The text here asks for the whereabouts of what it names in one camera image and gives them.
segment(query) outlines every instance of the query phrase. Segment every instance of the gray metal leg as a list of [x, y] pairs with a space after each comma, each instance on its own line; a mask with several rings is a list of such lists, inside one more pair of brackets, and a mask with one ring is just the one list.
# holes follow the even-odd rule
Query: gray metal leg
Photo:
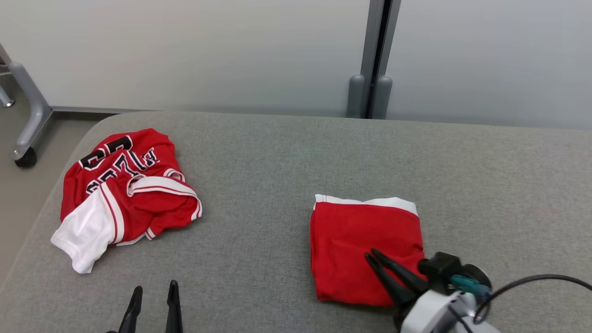
[[21, 159], [27, 149], [29, 149], [33, 140], [37, 137], [43, 125], [45, 125], [47, 119], [52, 114], [52, 108], [49, 107], [47, 101], [43, 98], [43, 95], [23, 65], [18, 62], [11, 62], [8, 64], [8, 68], [31, 104], [31, 116], [25, 128], [22, 129], [21, 134], [18, 136], [17, 144], [14, 146], [11, 154], [12, 159], [16, 161]]
[[2, 89], [2, 86], [0, 86], [0, 101], [2, 101], [4, 107], [11, 107], [14, 105], [14, 100], [10, 99], [4, 89]]

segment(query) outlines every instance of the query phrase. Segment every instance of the gray floor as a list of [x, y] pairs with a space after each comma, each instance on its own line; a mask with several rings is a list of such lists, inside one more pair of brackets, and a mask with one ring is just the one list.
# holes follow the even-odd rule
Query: gray floor
[[0, 85], [16, 100], [13, 107], [0, 106], [1, 285], [68, 157], [88, 130], [106, 115], [54, 113], [33, 144], [37, 165], [19, 169], [9, 153], [28, 120], [29, 104], [11, 77], [0, 77]]

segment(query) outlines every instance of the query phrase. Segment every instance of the caster wheel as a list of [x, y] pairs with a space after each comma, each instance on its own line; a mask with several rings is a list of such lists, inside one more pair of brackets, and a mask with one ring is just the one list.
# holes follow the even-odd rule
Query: caster wheel
[[33, 150], [32, 147], [29, 147], [20, 159], [14, 161], [14, 163], [19, 168], [31, 168], [35, 163], [37, 163], [37, 154]]

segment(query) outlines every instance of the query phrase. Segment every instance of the folded red garment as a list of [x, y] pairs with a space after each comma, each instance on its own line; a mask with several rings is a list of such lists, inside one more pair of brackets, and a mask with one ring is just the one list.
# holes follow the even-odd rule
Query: folded red garment
[[364, 257], [371, 248], [423, 277], [417, 271], [424, 253], [416, 207], [399, 198], [361, 202], [317, 194], [310, 248], [318, 300], [392, 306]]

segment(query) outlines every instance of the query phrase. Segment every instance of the gray table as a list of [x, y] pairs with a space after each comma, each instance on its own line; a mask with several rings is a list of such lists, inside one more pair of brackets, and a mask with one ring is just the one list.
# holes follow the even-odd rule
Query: gray table
[[[316, 301], [315, 193], [415, 202], [426, 254], [459, 255], [496, 286], [537, 273], [592, 281], [590, 132], [142, 112], [97, 124], [68, 165], [112, 133], [145, 127], [175, 142], [203, 217], [108, 249], [82, 276], [49, 242], [58, 180], [0, 293], [0, 331], [117, 329], [141, 284], [139, 332], [163, 332], [174, 278], [187, 332], [392, 332], [385, 312]], [[496, 301], [490, 322], [503, 332], [589, 332], [591, 301], [579, 286], [533, 283]]]

